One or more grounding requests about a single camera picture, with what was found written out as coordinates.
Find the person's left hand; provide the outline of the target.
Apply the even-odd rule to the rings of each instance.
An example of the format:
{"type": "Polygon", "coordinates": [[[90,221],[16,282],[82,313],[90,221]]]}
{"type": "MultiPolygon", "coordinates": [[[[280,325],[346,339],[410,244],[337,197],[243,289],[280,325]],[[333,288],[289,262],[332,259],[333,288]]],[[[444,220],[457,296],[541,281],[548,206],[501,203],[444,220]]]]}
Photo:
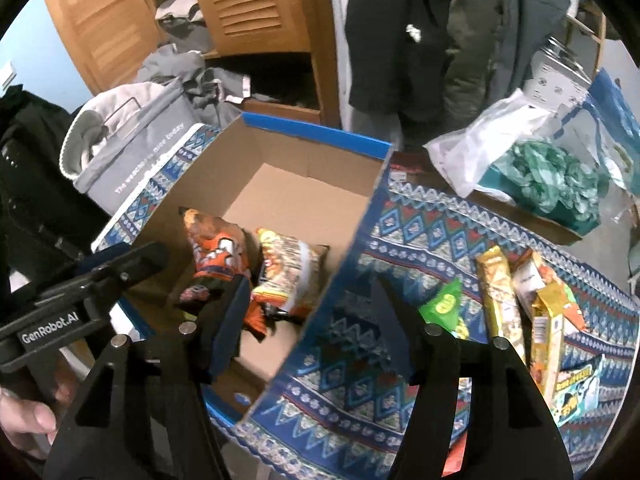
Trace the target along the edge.
{"type": "Polygon", "coordinates": [[[58,435],[58,423],[73,403],[79,382],[64,356],[56,359],[53,403],[23,399],[1,386],[1,430],[9,442],[34,460],[45,460],[58,435]]]}

